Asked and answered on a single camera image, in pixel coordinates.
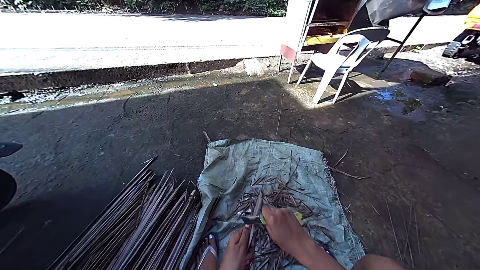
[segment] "chair leg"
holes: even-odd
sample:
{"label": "chair leg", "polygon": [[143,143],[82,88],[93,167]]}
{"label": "chair leg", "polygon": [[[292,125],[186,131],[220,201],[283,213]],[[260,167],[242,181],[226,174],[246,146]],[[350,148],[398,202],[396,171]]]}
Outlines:
{"label": "chair leg", "polygon": [[297,85],[300,84],[301,80],[302,80],[303,77],[305,76],[305,73],[307,73],[307,70],[310,68],[311,65],[312,65],[312,60],[308,60],[307,65],[305,66],[305,68],[304,68],[303,71],[301,72],[300,78],[299,78],[299,80],[297,81]]}
{"label": "chair leg", "polygon": [[340,96],[340,91],[342,90],[343,85],[347,81],[348,74],[350,74],[350,71],[347,71],[347,72],[345,72],[345,74],[343,74],[342,81],[340,82],[340,85],[338,86],[338,90],[335,93],[335,97],[332,100],[332,104],[334,104],[335,101],[337,100],[338,96]]}
{"label": "chair leg", "polygon": [[280,54],[280,59],[278,60],[278,72],[280,72],[281,66],[282,66],[282,55]]}
{"label": "chair leg", "polygon": [[293,69],[295,68],[295,64],[297,63],[297,59],[292,62],[292,66],[290,67],[290,73],[288,74],[288,79],[287,79],[287,84],[290,83],[290,80],[292,79],[292,74],[293,74]]}
{"label": "chair leg", "polygon": [[333,79],[333,76],[336,73],[335,70],[328,70],[325,71],[322,80],[320,81],[320,84],[318,85],[317,92],[315,93],[315,96],[313,97],[313,103],[318,104],[320,99],[322,98],[322,95],[324,94],[325,90],[327,90],[327,86],[330,83],[330,81]]}

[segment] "yellow knife handle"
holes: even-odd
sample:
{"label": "yellow knife handle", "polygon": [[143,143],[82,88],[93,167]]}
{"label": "yellow knife handle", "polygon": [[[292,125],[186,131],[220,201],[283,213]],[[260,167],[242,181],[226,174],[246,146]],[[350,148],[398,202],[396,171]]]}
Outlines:
{"label": "yellow knife handle", "polygon": [[[295,212],[294,215],[297,218],[297,220],[299,221],[300,225],[303,225],[302,221],[301,221],[301,218],[303,217],[302,213]],[[265,218],[262,214],[259,215],[259,218],[260,218],[260,221],[262,222],[263,225],[267,225],[267,221],[265,220]]]}

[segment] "curb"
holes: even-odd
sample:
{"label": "curb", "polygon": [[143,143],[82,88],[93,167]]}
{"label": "curb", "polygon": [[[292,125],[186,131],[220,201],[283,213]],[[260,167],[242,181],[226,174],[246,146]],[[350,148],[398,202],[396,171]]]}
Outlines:
{"label": "curb", "polygon": [[[448,42],[407,45],[404,46],[402,52],[413,49],[431,49],[433,47],[442,46],[445,44],[448,44]],[[398,46],[380,47],[376,48],[376,50],[383,53],[391,53],[394,52],[397,47]],[[205,71],[233,67],[241,60],[242,59],[214,60],[203,62],[171,63],[0,76],[0,94],[1,92],[26,92],[38,89],[58,89],[89,84],[116,83],[121,81],[163,77],[168,75],[196,74]]]}

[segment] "bush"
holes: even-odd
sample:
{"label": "bush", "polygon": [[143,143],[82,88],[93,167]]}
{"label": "bush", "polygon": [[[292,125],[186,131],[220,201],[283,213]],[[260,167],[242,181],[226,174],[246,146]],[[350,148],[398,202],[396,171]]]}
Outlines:
{"label": "bush", "polygon": [[0,0],[0,8],[17,10],[110,10],[175,12],[178,6],[197,6],[202,13],[285,16],[288,0]]}

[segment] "hand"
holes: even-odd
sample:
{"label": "hand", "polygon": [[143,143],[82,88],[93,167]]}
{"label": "hand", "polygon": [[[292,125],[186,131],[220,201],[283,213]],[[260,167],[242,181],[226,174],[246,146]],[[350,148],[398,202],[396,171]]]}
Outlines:
{"label": "hand", "polygon": [[267,231],[275,243],[307,269],[345,270],[314,242],[292,211],[265,206],[262,208],[262,215],[267,221]]}
{"label": "hand", "polygon": [[316,246],[289,209],[264,206],[262,215],[267,221],[267,231],[273,241],[297,260],[300,261],[306,247]]}
{"label": "hand", "polygon": [[248,246],[250,227],[250,225],[245,225],[245,227],[230,235],[220,270],[250,269],[250,263],[253,262],[255,256],[255,237],[252,238],[252,243]]}

